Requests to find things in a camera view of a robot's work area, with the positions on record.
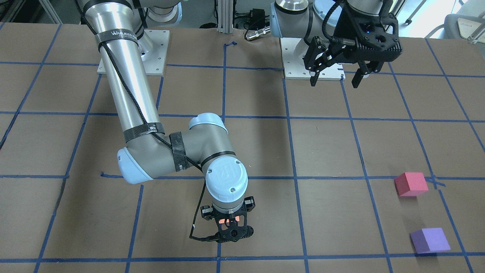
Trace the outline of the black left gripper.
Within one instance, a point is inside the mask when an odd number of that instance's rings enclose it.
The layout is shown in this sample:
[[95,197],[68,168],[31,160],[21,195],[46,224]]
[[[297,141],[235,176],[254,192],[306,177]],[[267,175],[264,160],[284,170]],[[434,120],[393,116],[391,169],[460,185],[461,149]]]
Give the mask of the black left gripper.
[[329,40],[329,46],[326,47],[319,36],[314,36],[303,57],[305,68],[310,72],[311,86],[317,84],[321,71],[336,63],[357,63],[359,65],[353,77],[353,88],[358,88],[365,76],[381,71],[383,61],[369,61],[366,63],[366,47],[362,43],[365,41],[364,36],[353,36],[351,38],[342,38],[329,34],[324,36]]

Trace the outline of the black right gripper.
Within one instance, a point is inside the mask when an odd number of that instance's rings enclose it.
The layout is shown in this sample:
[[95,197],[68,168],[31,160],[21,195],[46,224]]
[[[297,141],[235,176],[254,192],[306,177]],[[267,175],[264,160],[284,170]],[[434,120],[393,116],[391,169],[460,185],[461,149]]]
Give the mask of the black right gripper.
[[220,224],[229,224],[230,220],[239,222],[241,217],[247,222],[247,213],[256,207],[256,202],[253,196],[244,198],[241,204],[233,209],[222,209],[215,204],[211,206],[201,206],[200,212],[202,218],[207,221],[215,219]]

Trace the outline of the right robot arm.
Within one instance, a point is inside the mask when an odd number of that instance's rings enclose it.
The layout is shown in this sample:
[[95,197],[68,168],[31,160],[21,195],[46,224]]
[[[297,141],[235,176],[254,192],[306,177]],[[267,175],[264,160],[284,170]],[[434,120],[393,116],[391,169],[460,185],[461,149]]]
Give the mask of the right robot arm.
[[81,19],[95,35],[126,147],[117,154],[119,169],[131,184],[198,167],[204,174],[212,205],[206,219],[237,221],[255,207],[245,197],[248,175],[236,158],[220,116],[203,113],[191,119],[185,132],[166,134],[160,123],[147,79],[147,62],[156,60],[159,46],[144,29],[152,7],[145,0],[76,0]]

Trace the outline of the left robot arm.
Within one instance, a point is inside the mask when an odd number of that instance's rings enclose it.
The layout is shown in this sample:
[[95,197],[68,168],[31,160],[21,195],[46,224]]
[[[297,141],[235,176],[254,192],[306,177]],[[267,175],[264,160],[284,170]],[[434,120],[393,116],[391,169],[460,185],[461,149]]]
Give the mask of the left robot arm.
[[391,0],[276,0],[271,33],[280,38],[286,78],[345,79],[343,64],[358,64],[352,79],[381,71],[402,53]]

